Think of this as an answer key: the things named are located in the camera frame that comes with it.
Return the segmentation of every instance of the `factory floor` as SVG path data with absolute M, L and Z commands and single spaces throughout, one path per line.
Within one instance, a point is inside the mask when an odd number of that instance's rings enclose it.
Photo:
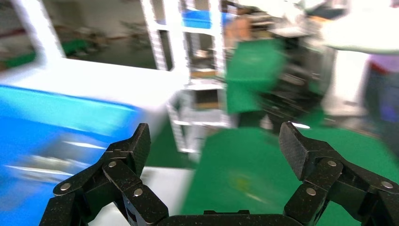
M 123 42 L 116 41 L 104 52 L 90 56 L 91 60 L 155 68 L 151 49 L 132 51 L 125 48 Z M 283 212 L 300 182 L 279 150 L 278 137 L 259 128 L 262 117 L 262 112 L 242 114 L 238 129 L 222 130 L 210 136 L 199 164 L 177 151 L 169 120 L 166 120 L 153 140 L 147 165 L 195 169 L 187 194 L 181 194 L 184 198 L 179 213 L 202 214 L 203 210 Z M 399 166 L 378 139 L 345 129 L 326 128 L 322 125 L 323 119 L 320 109 L 306 115 L 300 122 L 310 129 L 301 132 L 329 142 L 347 160 L 399 182 Z M 355 226 L 359 223 L 341 206 L 331 203 L 318 225 Z

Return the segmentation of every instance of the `blue storage box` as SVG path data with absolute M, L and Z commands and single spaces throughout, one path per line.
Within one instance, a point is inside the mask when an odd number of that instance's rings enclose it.
M 186 27 L 194 28 L 211 28 L 210 12 L 206 10 L 187 11 L 183 13 L 183 21 Z M 223 27 L 231 21 L 230 14 L 222 13 Z M 159 24 L 165 25 L 165 20 L 158 21 Z

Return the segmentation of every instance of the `black machine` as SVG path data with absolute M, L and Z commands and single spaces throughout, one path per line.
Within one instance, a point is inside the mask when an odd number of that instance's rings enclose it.
M 317 65 L 321 62 L 309 63 L 313 60 L 311 57 L 315 56 L 300 45 L 299 40 L 303 37 L 287 38 L 276 34 L 274 36 L 282 40 L 283 54 L 287 63 L 274 88 L 260 96 L 262 97 L 261 106 L 272 123 L 272 131 L 279 134 L 283 122 L 294 121 L 310 112 L 318 106 L 323 96 L 318 93 L 318 90 L 313 90 L 314 87 L 318 87 L 319 81 L 314 76 L 314 68 L 309 65 Z
M 311 226 L 330 202 L 343 206 L 363 226 L 399 226 L 399 185 L 346 161 L 328 143 L 306 138 L 289 122 L 281 126 L 280 148 L 303 182 L 283 214 L 204 211 L 169 216 L 167 206 L 140 180 L 150 150 L 147 124 L 111 144 L 91 167 L 58 184 L 40 226 L 87 225 L 114 202 L 133 226 Z

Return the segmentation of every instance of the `person's arm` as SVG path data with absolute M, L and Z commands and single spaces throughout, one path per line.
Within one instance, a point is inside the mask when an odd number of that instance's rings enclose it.
M 372 54 L 399 54 L 399 8 L 357 12 L 328 23 L 326 46 Z

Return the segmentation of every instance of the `green floor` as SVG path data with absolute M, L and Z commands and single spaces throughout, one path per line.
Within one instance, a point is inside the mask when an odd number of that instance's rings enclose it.
M 282 213 L 300 182 L 279 150 L 278 138 L 252 127 L 259 113 L 246 114 L 241 128 L 210 137 L 197 168 L 182 214 L 203 210 L 250 210 L 251 213 Z M 330 143 L 343 157 L 368 170 L 399 182 L 393 155 L 376 139 L 320 126 L 321 111 L 301 120 L 311 127 L 301 132 Z M 337 204 L 330 204 L 318 225 L 359 225 Z

